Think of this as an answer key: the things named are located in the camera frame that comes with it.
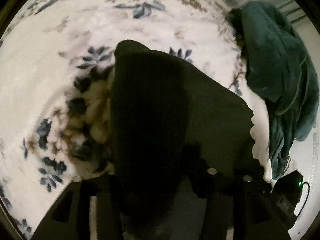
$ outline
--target white comforter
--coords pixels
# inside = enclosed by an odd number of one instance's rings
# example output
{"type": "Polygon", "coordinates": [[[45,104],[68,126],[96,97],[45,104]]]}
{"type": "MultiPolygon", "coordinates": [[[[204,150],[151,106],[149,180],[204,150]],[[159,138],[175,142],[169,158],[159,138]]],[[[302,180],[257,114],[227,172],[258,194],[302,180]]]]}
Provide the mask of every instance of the white comforter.
{"type": "Polygon", "coordinates": [[[63,146],[54,151],[52,134],[47,149],[41,149],[36,130],[41,122],[43,131],[51,122],[50,132],[55,129],[52,113],[57,106],[65,108],[66,91],[75,93],[74,78],[88,75],[92,65],[111,65],[113,49],[125,39],[168,53],[172,48],[171,53],[241,96],[254,113],[252,154],[265,167],[265,180],[271,181],[268,112],[247,87],[241,51],[224,20],[228,10],[221,0],[26,3],[0,48],[0,194],[27,238],[74,176],[99,175],[92,173],[91,164],[70,160],[63,146]],[[103,52],[90,59],[90,47],[91,52],[103,52]]]}

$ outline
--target floral bedspread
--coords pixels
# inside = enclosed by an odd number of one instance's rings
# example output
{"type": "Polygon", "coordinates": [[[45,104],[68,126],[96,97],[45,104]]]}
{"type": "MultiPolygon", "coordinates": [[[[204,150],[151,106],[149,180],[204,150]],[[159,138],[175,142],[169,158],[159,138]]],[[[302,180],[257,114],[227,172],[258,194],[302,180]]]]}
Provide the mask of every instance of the floral bedspread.
{"type": "Polygon", "coordinates": [[[229,9],[222,0],[29,0],[23,6],[0,42],[0,197],[28,239],[74,176],[113,173],[110,131],[99,126],[109,112],[101,120],[87,113],[108,106],[103,88],[111,89],[113,52],[126,39],[181,57],[241,96],[254,112],[253,156],[271,180],[268,113],[246,85],[245,62],[224,19],[229,9]],[[99,157],[84,158],[85,142],[99,157]]]}

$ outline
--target white wall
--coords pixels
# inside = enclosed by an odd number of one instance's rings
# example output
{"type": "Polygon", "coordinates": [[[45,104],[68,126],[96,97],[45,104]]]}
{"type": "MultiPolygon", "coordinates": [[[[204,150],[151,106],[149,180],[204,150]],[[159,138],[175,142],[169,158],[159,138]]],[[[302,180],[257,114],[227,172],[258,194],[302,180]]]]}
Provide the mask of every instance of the white wall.
{"type": "MultiPolygon", "coordinates": [[[[303,19],[294,28],[303,39],[313,64],[316,68],[318,80],[320,77],[320,35],[314,28],[308,18],[303,19]]],[[[296,161],[298,170],[303,174],[304,181],[308,181],[311,185],[310,195],[304,211],[298,218],[296,224],[289,230],[289,234],[293,240],[299,240],[309,226],[312,224],[320,210],[320,156],[319,149],[319,132],[320,111],[317,115],[317,124],[313,127],[308,138],[304,142],[293,143],[290,155],[296,161]]],[[[303,189],[300,203],[297,205],[295,214],[297,215],[305,201],[307,186],[303,189]]]]}

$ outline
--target black cable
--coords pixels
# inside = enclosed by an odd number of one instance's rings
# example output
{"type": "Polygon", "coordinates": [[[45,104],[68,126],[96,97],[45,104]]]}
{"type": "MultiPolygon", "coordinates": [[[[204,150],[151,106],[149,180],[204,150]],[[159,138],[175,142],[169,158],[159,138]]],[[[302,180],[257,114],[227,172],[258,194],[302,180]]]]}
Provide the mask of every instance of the black cable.
{"type": "Polygon", "coordinates": [[[300,212],[299,212],[299,214],[298,214],[297,218],[300,216],[300,214],[301,214],[301,212],[302,212],[302,210],[303,210],[303,208],[304,208],[304,206],[305,206],[305,204],[306,204],[306,202],[307,202],[307,200],[308,200],[308,196],[309,196],[309,193],[310,193],[310,184],[309,184],[308,182],[306,182],[306,181],[305,181],[304,183],[302,183],[301,187],[303,187],[303,185],[304,185],[304,184],[307,184],[307,185],[308,185],[307,198],[306,198],[305,202],[303,203],[303,206],[302,206],[302,208],[301,208],[301,210],[300,210],[300,212]]]}

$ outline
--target green blanket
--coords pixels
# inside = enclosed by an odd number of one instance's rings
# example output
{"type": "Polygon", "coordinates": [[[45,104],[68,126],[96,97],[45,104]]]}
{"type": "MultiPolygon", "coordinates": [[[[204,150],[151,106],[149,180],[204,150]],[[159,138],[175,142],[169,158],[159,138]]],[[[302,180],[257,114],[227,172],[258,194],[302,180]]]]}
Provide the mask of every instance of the green blanket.
{"type": "Polygon", "coordinates": [[[278,179],[293,140],[305,140],[316,121],[316,71],[302,39],[272,4],[251,1],[231,10],[227,20],[244,38],[248,86],[267,104],[269,157],[272,177],[278,179]]]}

